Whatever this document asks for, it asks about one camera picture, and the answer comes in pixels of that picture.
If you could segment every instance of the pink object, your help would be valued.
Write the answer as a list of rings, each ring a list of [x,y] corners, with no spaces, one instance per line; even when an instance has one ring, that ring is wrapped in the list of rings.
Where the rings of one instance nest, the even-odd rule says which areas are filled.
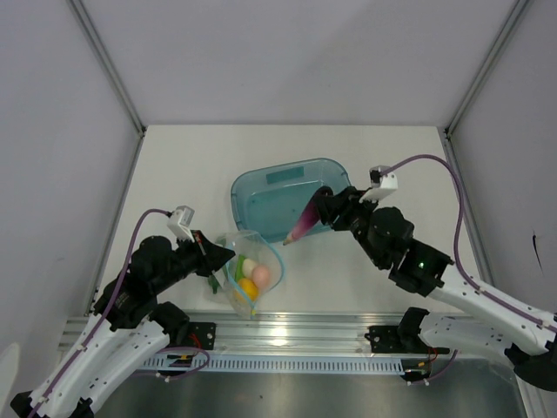
[[[271,284],[271,270],[263,264],[258,265],[252,271],[252,280],[259,290],[264,290]]]
[[[327,186],[320,187],[313,196],[318,195],[329,195],[332,191]],[[306,235],[310,230],[313,228],[315,224],[319,222],[319,212],[315,203],[313,203],[313,196],[307,205],[305,205],[304,211],[299,216],[298,222],[293,227],[293,229],[288,233],[286,239],[283,241],[283,246],[287,246],[291,242],[297,241],[298,239],[302,238]]]

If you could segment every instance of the blue plastic tray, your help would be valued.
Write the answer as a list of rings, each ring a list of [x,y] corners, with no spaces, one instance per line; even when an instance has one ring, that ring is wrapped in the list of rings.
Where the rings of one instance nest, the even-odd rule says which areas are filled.
[[[282,241],[322,185],[328,185],[336,194],[350,185],[350,179],[341,164],[328,158],[245,172],[231,189],[236,225],[240,230],[257,231],[269,242]],[[329,229],[319,223],[309,233]]]

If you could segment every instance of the robotic arm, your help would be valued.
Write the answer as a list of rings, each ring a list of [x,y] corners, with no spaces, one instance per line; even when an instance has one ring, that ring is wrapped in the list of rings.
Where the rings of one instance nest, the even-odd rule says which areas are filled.
[[[155,353],[165,347],[195,345],[190,335],[196,324],[170,302],[159,305],[157,295],[189,274],[209,277],[235,252],[212,244],[200,231],[191,231],[193,210],[187,206],[152,212],[170,218],[168,227],[178,237],[178,248],[172,250],[165,237],[144,239],[118,279],[106,286],[85,330],[57,369],[34,391],[12,400],[18,416],[92,418]]]
[[[486,325],[411,307],[396,329],[396,341],[381,333],[381,327],[370,327],[366,338],[372,350],[392,352],[388,347],[393,344],[406,353],[426,353],[428,347],[464,349],[512,365],[524,381],[557,391],[557,318],[487,283],[477,283],[460,265],[458,254],[455,264],[448,255],[416,240],[414,225],[399,209],[378,208],[398,188],[392,171],[370,170],[372,187],[366,191],[350,186],[333,196],[332,190],[322,187],[312,198],[319,220],[334,231],[350,231],[372,263],[390,271],[396,286],[457,307]]]

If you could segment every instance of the transparent container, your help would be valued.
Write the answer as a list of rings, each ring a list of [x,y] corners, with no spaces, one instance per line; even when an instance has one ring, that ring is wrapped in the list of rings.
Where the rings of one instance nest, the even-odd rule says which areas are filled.
[[[225,233],[214,242],[233,250],[236,255],[209,278],[209,285],[214,293],[224,292],[240,316],[252,319],[263,295],[282,281],[284,263],[275,249],[255,231]]]
[[[245,172],[231,189],[236,226],[257,231],[268,242],[282,241],[322,185],[337,194],[350,185],[350,179],[341,164],[328,158]],[[309,234],[329,230],[329,226],[318,223]]]

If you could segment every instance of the white table surface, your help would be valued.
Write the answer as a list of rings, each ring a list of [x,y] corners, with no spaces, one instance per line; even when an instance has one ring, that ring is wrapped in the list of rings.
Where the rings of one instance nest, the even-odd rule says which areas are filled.
[[[152,125],[124,203],[102,288],[122,268],[131,232],[149,208],[196,210],[191,223],[209,239],[235,231],[230,189],[249,170],[309,158],[340,162],[358,188],[369,186],[370,167],[393,165],[418,154],[444,157],[437,129],[412,126],[337,125]],[[399,190],[383,206],[397,206],[415,224],[414,238],[452,255],[457,200],[448,172],[432,161],[397,171]],[[144,222],[136,246],[150,235],[174,242],[166,218]],[[388,272],[375,268],[352,235],[327,232],[290,246],[275,245],[284,258],[284,281],[258,303],[259,312],[404,313],[409,307],[458,312],[397,288]],[[479,277],[464,230],[461,256],[467,271]],[[223,297],[211,294],[205,278],[190,276],[159,296],[186,310],[231,311]]]

